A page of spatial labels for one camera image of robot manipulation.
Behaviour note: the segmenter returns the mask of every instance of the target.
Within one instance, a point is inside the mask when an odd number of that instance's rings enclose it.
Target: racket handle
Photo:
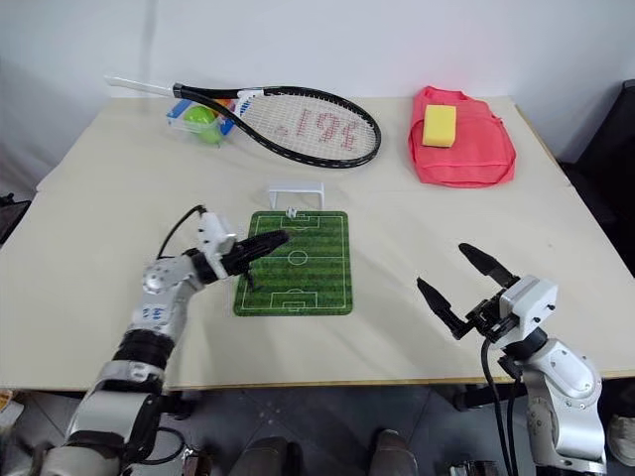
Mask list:
[[[103,78],[111,86],[127,87],[128,89],[151,92],[153,94],[159,94],[160,96],[175,97],[171,87],[154,86],[152,84],[145,84],[143,82],[133,81],[132,79],[125,79],[118,76],[105,75]]]

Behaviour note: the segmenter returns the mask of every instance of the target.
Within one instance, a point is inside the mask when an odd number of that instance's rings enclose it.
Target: white table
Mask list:
[[[415,285],[421,274],[459,315],[491,297],[496,285],[458,252],[462,241],[558,283],[545,329],[603,375],[635,374],[633,279],[509,98],[488,102],[516,147],[516,177],[485,189],[419,183],[406,147],[411,100],[358,102],[380,124],[380,154],[332,171],[275,156],[239,131],[219,149],[183,142],[164,123],[170,100],[113,99],[0,250],[0,387],[88,387],[182,213],[204,203],[245,233],[280,179],[323,181],[327,209],[348,213],[353,313],[237,317],[235,283],[214,285],[192,299],[170,386],[482,381],[481,338],[454,341]],[[169,251],[193,246],[194,235],[195,221]]]

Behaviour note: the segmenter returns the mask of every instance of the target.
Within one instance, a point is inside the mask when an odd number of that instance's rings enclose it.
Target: green tennis ball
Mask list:
[[[184,120],[194,124],[211,124],[216,119],[216,115],[211,109],[205,106],[194,106],[186,111]],[[222,140],[222,134],[217,127],[210,127],[202,132],[196,132],[198,138],[207,144],[218,144]]]

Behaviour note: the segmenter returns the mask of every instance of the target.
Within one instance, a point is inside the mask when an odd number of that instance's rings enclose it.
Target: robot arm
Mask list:
[[[47,454],[42,475],[114,476],[146,459],[164,411],[164,372],[185,328],[190,298],[218,279],[248,275],[252,261],[289,240],[285,231],[274,231],[236,242],[203,210],[200,249],[160,257],[146,269],[132,323],[72,417],[64,446]]]
[[[482,301],[462,321],[449,302],[419,278],[429,306],[456,339],[476,328],[504,352],[499,359],[503,369],[513,379],[522,375],[529,396],[532,455],[539,468],[606,473],[604,430],[597,414],[601,378],[586,356],[548,338],[540,327],[556,308],[558,287],[533,276],[520,279],[471,245],[462,243],[459,249],[503,290]]]

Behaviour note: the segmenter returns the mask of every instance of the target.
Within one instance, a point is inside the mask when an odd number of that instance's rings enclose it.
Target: mini soccer field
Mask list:
[[[252,263],[256,285],[241,277],[237,315],[348,314],[353,308],[348,251],[348,218],[341,211],[258,211],[249,236],[286,230],[291,239],[271,255]]]

